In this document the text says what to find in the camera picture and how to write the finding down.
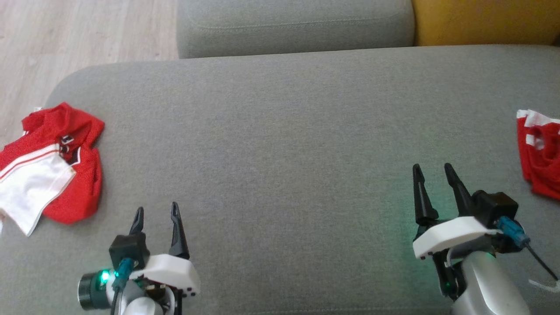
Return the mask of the yellow sofa cushion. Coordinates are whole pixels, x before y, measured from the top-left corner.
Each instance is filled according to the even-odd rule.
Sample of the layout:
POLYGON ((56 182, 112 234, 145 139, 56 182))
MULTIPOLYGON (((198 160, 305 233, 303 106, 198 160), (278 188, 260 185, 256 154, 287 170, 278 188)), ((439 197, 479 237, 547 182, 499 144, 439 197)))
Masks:
POLYGON ((560 0, 412 0, 418 46, 552 45, 560 0))

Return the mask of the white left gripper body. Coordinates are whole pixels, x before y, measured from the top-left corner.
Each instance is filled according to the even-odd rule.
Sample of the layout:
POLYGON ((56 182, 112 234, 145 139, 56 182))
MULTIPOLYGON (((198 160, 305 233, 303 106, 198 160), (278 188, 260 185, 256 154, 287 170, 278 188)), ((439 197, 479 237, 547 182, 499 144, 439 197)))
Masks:
POLYGON ((155 287, 164 286, 164 296, 158 301, 143 296, 130 301, 130 315, 183 315, 183 300, 200 294, 201 281, 194 265, 188 259, 172 255, 154 255, 144 269, 133 271, 131 280, 148 280, 155 287))

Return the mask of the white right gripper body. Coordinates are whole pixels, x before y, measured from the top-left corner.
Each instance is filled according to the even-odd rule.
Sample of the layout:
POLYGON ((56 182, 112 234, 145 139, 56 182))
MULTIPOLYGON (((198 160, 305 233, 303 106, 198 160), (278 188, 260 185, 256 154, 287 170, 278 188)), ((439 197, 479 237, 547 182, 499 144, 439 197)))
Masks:
POLYGON ((504 300, 504 270, 496 253, 504 251, 504 233, 484 227, 475 217, 437 220, 418 227, 416 259, 432 258, 442 296, 453 301, 504 300))

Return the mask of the red and white jersey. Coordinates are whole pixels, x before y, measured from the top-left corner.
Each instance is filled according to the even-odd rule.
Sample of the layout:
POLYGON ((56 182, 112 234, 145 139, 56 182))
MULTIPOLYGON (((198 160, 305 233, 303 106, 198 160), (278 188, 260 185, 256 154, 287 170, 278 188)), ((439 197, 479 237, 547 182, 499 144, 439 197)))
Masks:
POLYGON ((104 127, 66 102, 22 120, 22 136, 0 151, 0 235, 6 219, 28 237, 42 216, 74 224, 96 213, 104 127))
POLYGON ((560 119, 527 109, 516 121, 523 178, 533 193, 560 201, 560 119))

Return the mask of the grey sofa side cushion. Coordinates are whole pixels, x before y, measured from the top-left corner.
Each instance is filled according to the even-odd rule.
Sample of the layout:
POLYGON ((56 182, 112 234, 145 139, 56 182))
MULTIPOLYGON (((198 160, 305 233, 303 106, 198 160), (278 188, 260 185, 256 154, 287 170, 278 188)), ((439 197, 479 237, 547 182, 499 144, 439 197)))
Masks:
POLYGON ((250 56, 414 44, 412 0, 177 0, 178 56, 250 56))

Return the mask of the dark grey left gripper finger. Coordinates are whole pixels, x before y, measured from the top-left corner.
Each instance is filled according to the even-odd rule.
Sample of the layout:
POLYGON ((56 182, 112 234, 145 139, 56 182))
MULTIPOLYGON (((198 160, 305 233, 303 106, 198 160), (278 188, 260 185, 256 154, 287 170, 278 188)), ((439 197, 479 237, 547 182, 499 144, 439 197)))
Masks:
POLYGON ((175 201, 171 204, 171 221, 173 223, 173 230, 171 246, 168 253, 169 255, 176 256, 181 259, 190 259, 179 205, 175 201))
POLYGON ((142 235, 144 229, 144 208, 138 207, 129 230, 129 235, 142 235))

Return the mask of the grey sofa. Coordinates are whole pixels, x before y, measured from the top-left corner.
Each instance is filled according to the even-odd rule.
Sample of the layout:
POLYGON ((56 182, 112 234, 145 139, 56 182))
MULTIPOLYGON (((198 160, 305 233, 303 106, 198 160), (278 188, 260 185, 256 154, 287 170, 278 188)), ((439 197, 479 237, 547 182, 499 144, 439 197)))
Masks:
POLYGON ((138 207, 154 255, 172 202, 201 293, 186 315, 447 315, 414 257, 412 167, 440 217, 457 215, 444 164, 470 192, 504 192, 560 276, 560 202, 534 195, 516 112, 560 118, 560 48, 469 45, 118 63, 78 70, 44 106, 105 122, 94 216, 0 237, 0 315, 84 311, 84 273, 138 207))

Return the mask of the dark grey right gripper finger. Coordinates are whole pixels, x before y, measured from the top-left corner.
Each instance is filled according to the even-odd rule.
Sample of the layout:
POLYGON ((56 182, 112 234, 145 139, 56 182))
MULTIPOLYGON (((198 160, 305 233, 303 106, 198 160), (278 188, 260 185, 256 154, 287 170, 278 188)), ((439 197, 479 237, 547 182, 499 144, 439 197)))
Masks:
POLYGON ((463 184, 462 180, 450 163, 444 164, 444 171, 448 184, 452 187, 454 192, 458 215, 460 217, 472 217, 474 203, 468 189, 466 189, 466 186, 463 184))
POLYGON ((419 164, 413 166, 413 197, 416 223, 420 227, 430 227, 439 218, 433 208, 425 188, 425 179, 419 164))

